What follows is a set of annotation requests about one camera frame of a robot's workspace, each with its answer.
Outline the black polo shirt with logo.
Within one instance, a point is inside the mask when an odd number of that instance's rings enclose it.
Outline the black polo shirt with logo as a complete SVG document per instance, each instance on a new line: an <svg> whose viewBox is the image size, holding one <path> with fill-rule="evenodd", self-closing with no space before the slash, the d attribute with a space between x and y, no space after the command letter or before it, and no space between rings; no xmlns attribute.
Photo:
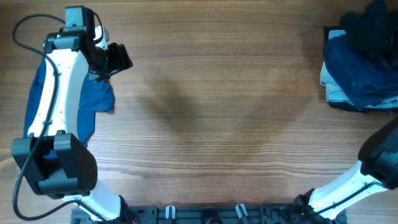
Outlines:
<svg viewBox="0 0 398 224"><path fill-rule="evenodd" d="M397 66L397 11L389 12L385 1L373 1L362 13L343 14L340 26L362 57Z"/></svg>

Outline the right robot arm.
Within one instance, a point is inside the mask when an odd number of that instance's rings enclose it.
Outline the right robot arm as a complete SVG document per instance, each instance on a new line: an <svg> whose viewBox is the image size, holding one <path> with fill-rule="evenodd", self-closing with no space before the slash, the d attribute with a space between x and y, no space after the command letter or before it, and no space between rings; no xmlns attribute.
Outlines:
<svg viewBox="0 0 398 224"><path fill-rule="evenodd" d="M325 223L343 210L376 193L397 188L397 118L371 135L358 161L329 184L311 190L300 223Z"/></svg>

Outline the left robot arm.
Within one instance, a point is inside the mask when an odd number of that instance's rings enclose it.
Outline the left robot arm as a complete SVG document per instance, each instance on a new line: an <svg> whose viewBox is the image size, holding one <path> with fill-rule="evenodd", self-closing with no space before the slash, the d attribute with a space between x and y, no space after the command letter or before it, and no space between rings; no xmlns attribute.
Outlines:
<svg viewBox="0 0 398 224"><path fill-rule="evenodd" d="M47 36L40 54L46 72L39 106L27 136L12 143L17 181L26 180L37 195L77 205L91 222L136 223L122 196L98 180L96 160L78 137L84 81L105 81L131 68L125 46L109 42L97 13L69 6L63 27Z"/></svg>

